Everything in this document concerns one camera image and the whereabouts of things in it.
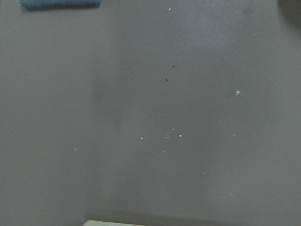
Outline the wooden cutting board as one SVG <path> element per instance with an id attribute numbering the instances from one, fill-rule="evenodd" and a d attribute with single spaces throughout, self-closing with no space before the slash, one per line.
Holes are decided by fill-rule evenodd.
<path id="1" fill-rule="evenodd" d="M 83 226 L 145 226 L 145 225 L 88 220 L 87 222 L 84 223 Z"/>

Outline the folded grey cloth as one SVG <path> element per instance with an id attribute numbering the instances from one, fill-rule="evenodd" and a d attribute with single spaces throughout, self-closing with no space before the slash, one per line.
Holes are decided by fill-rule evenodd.
<path id="1" fill-rule="evenodd" d="M 24 9 L 54 8 L 54 7 L 94 7 L 100 0 L 17 0 Z"/>

